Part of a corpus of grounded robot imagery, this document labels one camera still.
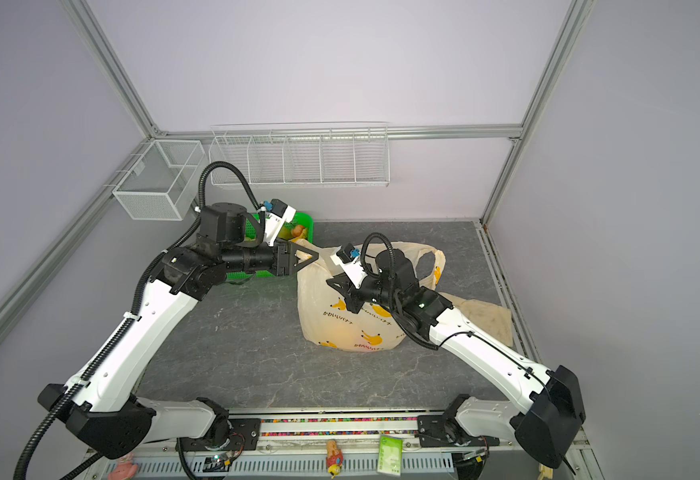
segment green basket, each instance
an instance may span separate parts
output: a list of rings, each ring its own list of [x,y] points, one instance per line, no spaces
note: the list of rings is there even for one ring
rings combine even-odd
[[[254,214],[254,218],[259,220],[259,214]],[[302,212],[297,212],[294,214],[294,220],[287,222],[285,224],[289,229],[294,228],[297,225],[302,225],[307,229],[307,241],[312,243],[312,217],[303,214]],[[256,237],[256,232],[254,231],[254,227],[249,223],[249,221],[246,221],[246,238],[255,238]],[[259,272],[256,273],[257,276],[275,276],[271,274],[268,271],[265,270],[260,270]],[[233,279],[233,280],[239,280],[239,279],[244,279],[248,278],[249,274],[246,274],[244,272],[234,272],[232,274],[227,274],[227,278]]]

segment white mesh basket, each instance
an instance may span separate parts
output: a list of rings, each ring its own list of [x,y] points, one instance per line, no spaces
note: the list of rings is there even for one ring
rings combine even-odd
[[[198,140],[153,140],[113,195],[134,220],[182,220],[208,163]]]
[[[209,147],[209,159],[235,165],[252,185],[330,187],[390,183],[386,127],[282,132],[217,134]],[[211,183],[240,187],[235,175],[223,169],[211,172]]]

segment pink toy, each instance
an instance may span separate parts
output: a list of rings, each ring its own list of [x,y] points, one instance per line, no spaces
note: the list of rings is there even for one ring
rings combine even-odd
[[[115,467],[113,473],[107,475],[107,480],[129,480],[134,475],[136,475],[137,469],[140,466],[134,465],[131,459],[134,458],[134,454],[130,453],[127,456],[121,457],[118,460],[118,466]]]

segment gray marble tabletop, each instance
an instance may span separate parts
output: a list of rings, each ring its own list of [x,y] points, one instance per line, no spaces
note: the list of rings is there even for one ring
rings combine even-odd
[[[361,244],[372,231],[442,250],[446,267],[439,291],[499,302],[470,222],[319,223],[314,243]],[[432,264],[432,255],[424,256],[417,275],[429,274]],[[226,408],[437,409],[460,393],[504,399],[451,353],[426,350],[409,339],[393,350],[368,353],[306,341],[295,277],[215,287],[171,332],[137,391],[156,400],[206,396]]]

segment white wire basket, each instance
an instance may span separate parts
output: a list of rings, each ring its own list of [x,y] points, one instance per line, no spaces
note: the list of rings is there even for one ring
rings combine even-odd
[[[251,185],[340,187],[390,183],[390,149],[384,124],[309,129],[283,125],[289,129],[220,131],[224,127],[211,128],[215,137],[209,147],[209,160],[235,165]],[[211,183],[240,187],[235,175],[224,169],[211,172]]]
[[[153,140],[113,195],[134,220],[182,220],[208,163],[198,140]]]

